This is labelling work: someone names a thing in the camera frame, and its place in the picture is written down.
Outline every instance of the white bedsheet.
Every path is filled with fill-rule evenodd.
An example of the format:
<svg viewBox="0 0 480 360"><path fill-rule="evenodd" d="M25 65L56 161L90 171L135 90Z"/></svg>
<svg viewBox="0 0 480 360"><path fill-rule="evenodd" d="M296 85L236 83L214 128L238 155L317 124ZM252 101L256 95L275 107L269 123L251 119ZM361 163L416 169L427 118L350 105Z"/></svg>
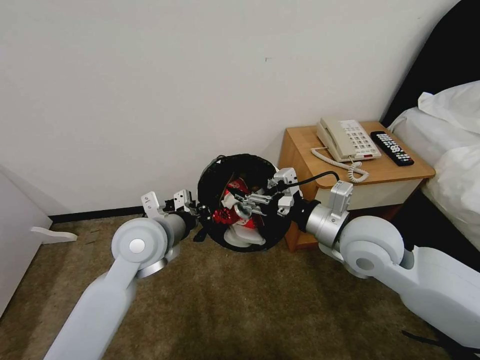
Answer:
<svg viewBox="0 0 480 360"><path fill-rule="evenodd" d="M479 134L455 127L417 107L404 111L388 129L432 167L448 150L480 143Z"/></svg>
<svg viewBox="0 0 480 360"><path fill-rule="evenodd" d="M480 250L480 134L404 111L389 129L435 168L423 193Z"/></svg>

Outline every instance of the nightstand drawer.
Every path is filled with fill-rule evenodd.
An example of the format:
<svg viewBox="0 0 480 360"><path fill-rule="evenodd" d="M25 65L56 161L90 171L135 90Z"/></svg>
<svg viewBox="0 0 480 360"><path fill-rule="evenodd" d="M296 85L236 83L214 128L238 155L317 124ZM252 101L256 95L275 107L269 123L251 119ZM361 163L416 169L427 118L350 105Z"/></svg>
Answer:
<svg viewBox="0 0 480 360"><path fill-rule="evenodd" d="M422 179L354 185L349 210L403 204ZM315 200L328 204L330 189L319 188Z"/></svg>

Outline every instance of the red object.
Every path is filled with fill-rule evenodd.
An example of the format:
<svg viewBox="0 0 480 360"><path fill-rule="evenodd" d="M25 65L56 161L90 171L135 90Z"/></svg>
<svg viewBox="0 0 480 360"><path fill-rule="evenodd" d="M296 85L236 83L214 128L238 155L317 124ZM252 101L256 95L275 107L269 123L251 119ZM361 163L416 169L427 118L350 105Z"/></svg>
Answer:
<svg viewBox="0 0 480 360"><path fill-rule="evenodd" d="M241 177L228 183L222 199L224 199L225 196L230 194L229 189L238 189L246 195L251 194L249 188L247 187L247 184L245 184L245 181ZM237 215L237 212L235 211L235 206L232 206L230 209L228 207L221 207L213 212L212 217L213 221L217 224L221 223L226 225L233 225L240 222L240 225L250 229L256 229L258 226L263 225L262 218L258 214L253 214L251 218L245 224L243 224L245 220Z"/></svg>

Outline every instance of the white wall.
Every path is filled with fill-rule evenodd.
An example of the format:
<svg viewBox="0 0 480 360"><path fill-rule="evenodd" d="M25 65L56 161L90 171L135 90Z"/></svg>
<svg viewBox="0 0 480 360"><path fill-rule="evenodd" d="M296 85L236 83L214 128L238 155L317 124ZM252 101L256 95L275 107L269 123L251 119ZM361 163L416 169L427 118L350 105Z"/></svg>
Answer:
<svg viewBox="0 0 480 360"><path fill-rule="evenodd" d="M456 0L0 3L0 165L50 215L195 189L285 127L377 119Z"/></svg>

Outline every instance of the coiled phone cord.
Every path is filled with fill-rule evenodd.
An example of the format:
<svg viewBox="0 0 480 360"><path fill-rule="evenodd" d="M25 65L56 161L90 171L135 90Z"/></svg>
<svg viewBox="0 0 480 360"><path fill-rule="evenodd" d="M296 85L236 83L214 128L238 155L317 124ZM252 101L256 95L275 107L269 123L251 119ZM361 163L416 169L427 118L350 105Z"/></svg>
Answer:
<svg viewBox="0 0 480 360"><path fill-rule="evenodd" d="M317 158L323 160L324 162L326 162L330 165L333 165L333 166L336 166L336 167L347 170L348 179L352 183L355 183L355 184L361 183L369 177L370 174L368 172L359 168L360 166L362 166L362 163L360 161L353 161L353 159L350 157L351 165L350 166L345 165L342 162L332 160L331 158L326 157L325 155L322 155L321 153L317 152L317 149L322 149L322 148L314 147L314 148L310 149L311 153L313 155L315 155ZM354 173L360 174L361 176L360 177L354 177Z"/></svg>

